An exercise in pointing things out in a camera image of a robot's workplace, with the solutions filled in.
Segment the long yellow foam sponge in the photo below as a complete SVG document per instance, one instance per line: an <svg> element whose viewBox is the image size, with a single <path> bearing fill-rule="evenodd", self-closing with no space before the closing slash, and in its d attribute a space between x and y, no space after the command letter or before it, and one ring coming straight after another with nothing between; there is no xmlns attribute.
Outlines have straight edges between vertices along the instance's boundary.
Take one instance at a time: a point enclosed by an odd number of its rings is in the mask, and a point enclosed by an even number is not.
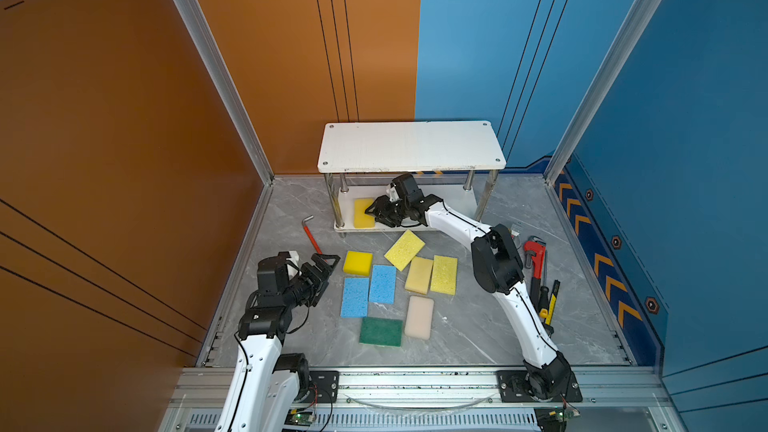
<svg viewBox="0 0 768 432"><path fill-rule="evenodd" d="M353 203L353 226L358 230L373 229L376 225L375 218L366 210L373 204L373 198L355 199Z"/></svg>

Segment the yellow porous sponge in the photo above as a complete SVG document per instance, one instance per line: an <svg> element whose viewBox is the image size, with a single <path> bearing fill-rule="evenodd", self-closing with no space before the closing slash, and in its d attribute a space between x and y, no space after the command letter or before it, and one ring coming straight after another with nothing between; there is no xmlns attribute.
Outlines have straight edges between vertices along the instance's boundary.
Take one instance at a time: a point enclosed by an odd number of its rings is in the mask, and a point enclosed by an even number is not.
<svg viewBox="0 0 768 432"><path fill-rule="evenodd" d="M430 291L454 296L457 287L458 259L435 255Z"/></svg>
<svg viewBox="0 0 768 432"><path fill-rule="evenodd" d="M407 230L384 254L384 257L398 271L403 271L424 246L425 242L421 238Z"/></svg>

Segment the pale pink sponge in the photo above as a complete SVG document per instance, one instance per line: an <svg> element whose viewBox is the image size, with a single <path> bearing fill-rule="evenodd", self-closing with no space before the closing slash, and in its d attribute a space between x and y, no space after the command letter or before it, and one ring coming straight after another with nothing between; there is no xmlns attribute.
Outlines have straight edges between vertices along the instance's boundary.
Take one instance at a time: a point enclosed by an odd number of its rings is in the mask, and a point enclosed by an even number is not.
<svg viewBox="0 0 768 432"><path fill-rule="evenodd" d="M434 300L427 297L411 296L404 325L407 337L429 340L432 330Z"/></svg>

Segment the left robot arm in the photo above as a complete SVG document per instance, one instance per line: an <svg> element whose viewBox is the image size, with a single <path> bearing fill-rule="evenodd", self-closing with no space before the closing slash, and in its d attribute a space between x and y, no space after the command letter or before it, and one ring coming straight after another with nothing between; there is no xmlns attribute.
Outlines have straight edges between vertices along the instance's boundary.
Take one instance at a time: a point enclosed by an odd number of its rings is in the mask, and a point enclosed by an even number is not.
<svg viewBox="0 0 768 432"><path fill-rule="evenodd" d="M234 332L237 363L217 431L280 431L291 406L309 393L305 355L282 349L294 309L318 304L339 261L314 253L299 264L296 252L283 251L258 262L257 289Z"/></svg>

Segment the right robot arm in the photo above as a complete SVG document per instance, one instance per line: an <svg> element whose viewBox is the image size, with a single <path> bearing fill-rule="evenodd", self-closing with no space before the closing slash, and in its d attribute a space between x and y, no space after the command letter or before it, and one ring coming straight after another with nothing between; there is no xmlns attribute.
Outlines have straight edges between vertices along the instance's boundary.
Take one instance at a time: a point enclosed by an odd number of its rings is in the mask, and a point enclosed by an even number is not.
<svg viewBox="0 0 768 432"><path fill-rule="evenodd" d="M471 252L476 282L499 302L516 334L527 371L527 394L538 401L568 399L575 375L535 310L524 264L508 228L474 220L441 197L424 194L410 173L394 178L365 213L390 228L406 221L431 227L465 246Z"/></svg>

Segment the white two-tier shelf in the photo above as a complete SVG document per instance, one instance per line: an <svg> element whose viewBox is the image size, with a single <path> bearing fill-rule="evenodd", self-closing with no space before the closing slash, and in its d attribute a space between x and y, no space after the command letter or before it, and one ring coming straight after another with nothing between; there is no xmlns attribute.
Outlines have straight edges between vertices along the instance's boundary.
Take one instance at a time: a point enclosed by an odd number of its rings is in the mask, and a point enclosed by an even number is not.
<svg viewBox="0 0 768 432"><path fill-rule="evenodd" d="M356 200L383 195L406 172L425 194L479 220L505 165L488 121L329 123L318 158L339 233L359 230Z"/></svg>

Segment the red hex key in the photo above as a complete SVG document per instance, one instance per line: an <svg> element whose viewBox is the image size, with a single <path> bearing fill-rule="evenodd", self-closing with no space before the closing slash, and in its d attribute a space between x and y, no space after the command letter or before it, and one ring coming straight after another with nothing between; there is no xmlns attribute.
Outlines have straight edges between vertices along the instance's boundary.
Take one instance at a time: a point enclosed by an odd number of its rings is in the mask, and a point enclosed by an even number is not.
<svg viewBox="0 0 768 432"><path fill-rule="evenodd" d="M312 231L311 231L311 229L309 227L309 222L312 221L313 219L314 219L313 215L308 215L308 216L306 216L305 218L303 218L301 220L301 225L302 225L304 233L306 234L306 236L307 236L308 240L310 241L310 243L311 243L313 249L315 250L315 252L317 254L322 254L323 251L322 251L321 247L319 246L317 240L315 239L315 237L314 237L314 235L313 235L313 233L312 233Z"/></svg>

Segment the small thick yellow sponge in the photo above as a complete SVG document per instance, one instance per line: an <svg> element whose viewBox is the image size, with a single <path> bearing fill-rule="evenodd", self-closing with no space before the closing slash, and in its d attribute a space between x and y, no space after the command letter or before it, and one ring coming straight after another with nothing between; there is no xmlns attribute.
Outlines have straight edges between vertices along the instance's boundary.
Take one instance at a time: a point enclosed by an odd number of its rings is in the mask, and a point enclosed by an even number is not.
<svg viewBox="0 0 768 432"><path fill-rule="evenodd" d="M369 277L372 266L372 253L348 251L343 264L343 272L355 276Z"/></svg>

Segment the left blue sponge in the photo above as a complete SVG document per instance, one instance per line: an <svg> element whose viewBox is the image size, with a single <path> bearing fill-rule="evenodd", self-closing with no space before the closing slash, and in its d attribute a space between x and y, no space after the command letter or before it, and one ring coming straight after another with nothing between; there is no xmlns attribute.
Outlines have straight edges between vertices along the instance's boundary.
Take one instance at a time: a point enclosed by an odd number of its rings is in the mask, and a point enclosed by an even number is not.
<svg viewBox="0 0 768 432"><path fill-rule="evenodd" d="M344 280L341 318L363 318L368 315L370 280L349 277Z"/></svg>

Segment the blue sponge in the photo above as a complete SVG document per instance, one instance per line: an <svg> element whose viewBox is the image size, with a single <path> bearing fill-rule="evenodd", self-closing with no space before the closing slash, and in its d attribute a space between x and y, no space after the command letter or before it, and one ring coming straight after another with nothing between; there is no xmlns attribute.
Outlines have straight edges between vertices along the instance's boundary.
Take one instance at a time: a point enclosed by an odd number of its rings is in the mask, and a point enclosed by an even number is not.
<svg viewBox="0 0 768 432"><path fill-rule="evenodd" d="M370 280L349 277L344 280L341 318L363 318L368 315Z"/></svg>
<svg viewBox="0 0 768 432"><path fill-rule="evenodd" d="M393 304L395 301L397 269L391 265L374 265L369 288L369 301Z"/></svg>

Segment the yellow porous sponge tilted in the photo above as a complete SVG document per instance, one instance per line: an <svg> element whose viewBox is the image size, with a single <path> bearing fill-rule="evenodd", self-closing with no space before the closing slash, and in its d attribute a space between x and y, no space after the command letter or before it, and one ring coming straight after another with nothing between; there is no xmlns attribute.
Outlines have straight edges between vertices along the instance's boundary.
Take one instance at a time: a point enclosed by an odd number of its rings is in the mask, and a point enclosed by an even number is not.
<svg viewBox="0 0 768 432"><path fill-rule="evenodd" d="M421 238L407 230L384 254L384 257L398 271L403 271L424 246L425 242Z"/></svg>

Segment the right blue sponge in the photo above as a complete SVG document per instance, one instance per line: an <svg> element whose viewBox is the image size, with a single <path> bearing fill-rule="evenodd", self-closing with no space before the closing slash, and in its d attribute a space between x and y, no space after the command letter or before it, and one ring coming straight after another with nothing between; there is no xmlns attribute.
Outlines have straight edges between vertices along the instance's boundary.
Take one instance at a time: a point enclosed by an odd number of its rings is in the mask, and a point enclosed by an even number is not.
<svg viewBox="0 0 768 432"><path fill-rule="evenodd" d="M374 265L369 288L369 301L393 304L395 301L397 269L391 265Z"/></svg>

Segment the green scouring pad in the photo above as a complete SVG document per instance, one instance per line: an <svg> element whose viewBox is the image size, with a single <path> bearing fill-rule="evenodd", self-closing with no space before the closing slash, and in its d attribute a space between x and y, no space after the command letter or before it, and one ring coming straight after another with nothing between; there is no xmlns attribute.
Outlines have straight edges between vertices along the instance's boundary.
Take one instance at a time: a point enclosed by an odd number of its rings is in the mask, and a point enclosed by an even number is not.
<svg viewBox="0 0 768 432"><path fill-rule="evenodd" d="M359 342L367 345L400 347L402 335L402 320L365 317L362 319Z"/></svg>

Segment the cream yellow sponge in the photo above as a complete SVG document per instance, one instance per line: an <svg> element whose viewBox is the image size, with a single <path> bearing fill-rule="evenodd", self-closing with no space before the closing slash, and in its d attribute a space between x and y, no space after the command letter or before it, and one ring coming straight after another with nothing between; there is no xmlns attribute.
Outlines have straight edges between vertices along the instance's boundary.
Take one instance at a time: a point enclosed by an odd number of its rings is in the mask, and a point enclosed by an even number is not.
<svg viewBox="0 0 768 432"><path fill-rule="evenodd" d="M405 281L405 290L412 293L426 295L429 291L433 261L421 257L414 257L409 265L408 276Z"/></svg>

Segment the round metal foot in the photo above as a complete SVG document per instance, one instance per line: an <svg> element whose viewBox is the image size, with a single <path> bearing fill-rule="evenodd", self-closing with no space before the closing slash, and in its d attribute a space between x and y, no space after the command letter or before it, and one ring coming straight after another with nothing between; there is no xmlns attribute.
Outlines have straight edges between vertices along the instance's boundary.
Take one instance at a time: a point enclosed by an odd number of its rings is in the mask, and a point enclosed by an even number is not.
<svg viewBox="0 0 768 432"><path fill-rule="evenodd" d="M512 234L514 239L520 239L522 237L521 233L523 231L522 225L518 223L513 223L509 226L509 231Z"/></svg>

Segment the red pipe wrench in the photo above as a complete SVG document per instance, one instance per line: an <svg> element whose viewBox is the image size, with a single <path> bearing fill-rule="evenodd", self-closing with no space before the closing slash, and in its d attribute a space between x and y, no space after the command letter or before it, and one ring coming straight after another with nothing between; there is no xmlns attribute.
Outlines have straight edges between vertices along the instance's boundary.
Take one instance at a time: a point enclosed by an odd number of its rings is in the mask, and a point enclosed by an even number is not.
<svg viewBox="0 0 768 432"><path fill-rule="evenodd" d="M537 236L530 236L523 245L525 267L532 271L531 289L539 291L544 278L546 243Z"/></svg>

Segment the left circuit board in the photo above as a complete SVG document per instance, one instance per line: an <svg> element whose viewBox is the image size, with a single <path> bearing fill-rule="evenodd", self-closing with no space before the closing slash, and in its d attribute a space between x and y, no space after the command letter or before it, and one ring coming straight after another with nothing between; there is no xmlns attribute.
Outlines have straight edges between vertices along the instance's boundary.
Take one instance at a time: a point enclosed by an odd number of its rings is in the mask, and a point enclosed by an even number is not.
<svg viewBox="0 0 768 432"><path fill-rule="evenodd" d="M308 428L315 423L316 413L311 409L292 409L288 412L284 424L286 426Z"/></svg>

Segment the circuit board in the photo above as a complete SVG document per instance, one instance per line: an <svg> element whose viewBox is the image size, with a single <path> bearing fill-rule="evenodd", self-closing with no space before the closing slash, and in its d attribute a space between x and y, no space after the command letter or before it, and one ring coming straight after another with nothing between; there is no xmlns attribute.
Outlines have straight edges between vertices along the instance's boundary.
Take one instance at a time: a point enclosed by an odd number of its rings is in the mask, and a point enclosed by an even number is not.
<svg viewBox="0 0 768 432"><path fill-rule="evenodd" d="M541 432L565 432L569 421L581 416L581 412L572 406L536 408L534 412Z"/></svg>
<svg viewBox="0 0 768 432"><path fill-rule="evenodd" d="M284 424L286 426L308 428L315 423L316 413L311 409L292 409L288 412Z"/></svg>

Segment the yellow black screwdriver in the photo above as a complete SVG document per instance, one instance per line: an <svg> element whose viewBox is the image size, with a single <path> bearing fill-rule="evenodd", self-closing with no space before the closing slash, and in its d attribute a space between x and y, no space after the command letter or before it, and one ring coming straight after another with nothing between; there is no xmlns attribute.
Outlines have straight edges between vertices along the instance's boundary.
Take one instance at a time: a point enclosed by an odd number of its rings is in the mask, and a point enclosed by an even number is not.
<svg viewBox="0 0 768 432"><path fill-rule="evenodd" d="M553 322L553 316L556 309L557 304L557 298L560 290L561 282L559 280L555 280L553 282L553 287L549 295L549 303L547 308L547 315L545 318L545 324L547 326L551 326Z"/></svg>

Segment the right circuit board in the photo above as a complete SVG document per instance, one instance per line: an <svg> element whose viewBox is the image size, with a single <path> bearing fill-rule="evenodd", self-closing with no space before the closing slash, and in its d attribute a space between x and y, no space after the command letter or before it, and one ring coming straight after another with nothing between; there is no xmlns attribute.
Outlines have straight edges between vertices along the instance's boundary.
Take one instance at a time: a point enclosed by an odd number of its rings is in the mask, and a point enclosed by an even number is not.
<svg viewBox="0 0 768 432"><path fill-rule="evenodd" d="M581 412L572 406L536 408L534 412L541 432L565 432L569 421L581 416Z"/></svg>

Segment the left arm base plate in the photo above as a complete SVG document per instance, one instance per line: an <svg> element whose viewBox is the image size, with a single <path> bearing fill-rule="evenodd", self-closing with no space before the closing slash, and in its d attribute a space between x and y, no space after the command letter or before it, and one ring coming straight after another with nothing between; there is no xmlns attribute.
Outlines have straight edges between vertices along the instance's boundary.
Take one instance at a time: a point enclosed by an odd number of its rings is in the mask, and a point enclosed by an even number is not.
<svg viewBox="0 0 768 432"><path fill-rule="evenodd" d="M340 372L311 369L299 375L299 393L295 404L335 404L338 397Z"/></svg>

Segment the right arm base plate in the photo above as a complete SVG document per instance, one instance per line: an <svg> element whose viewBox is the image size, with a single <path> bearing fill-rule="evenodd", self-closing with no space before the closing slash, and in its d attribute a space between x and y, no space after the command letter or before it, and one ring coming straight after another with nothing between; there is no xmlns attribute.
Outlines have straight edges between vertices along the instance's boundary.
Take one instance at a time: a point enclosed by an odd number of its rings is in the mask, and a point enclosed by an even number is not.
<svg viewBox="0 0 768 432"><path fill-rule="evenodd" d="M503 403L580 403L581 388L572 371L555 381L526 370L502 369L495 373Z"/></svg>

